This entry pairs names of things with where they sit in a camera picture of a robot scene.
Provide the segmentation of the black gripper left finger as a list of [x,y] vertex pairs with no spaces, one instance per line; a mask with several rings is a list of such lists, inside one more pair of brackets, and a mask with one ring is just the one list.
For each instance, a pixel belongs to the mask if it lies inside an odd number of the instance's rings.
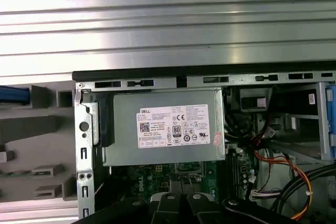
[[79,223],[178,223],[181,197],[172,193],[158,193],[147,203],[134,196],[107,206]]

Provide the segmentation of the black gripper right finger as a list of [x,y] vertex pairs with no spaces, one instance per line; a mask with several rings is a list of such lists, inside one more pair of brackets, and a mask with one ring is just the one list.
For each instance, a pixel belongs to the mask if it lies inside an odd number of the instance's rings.
[[198,193],[187,196],[187,202],[198,223],[296,223],[289,217],[238,198],[216,203],[206,194]]

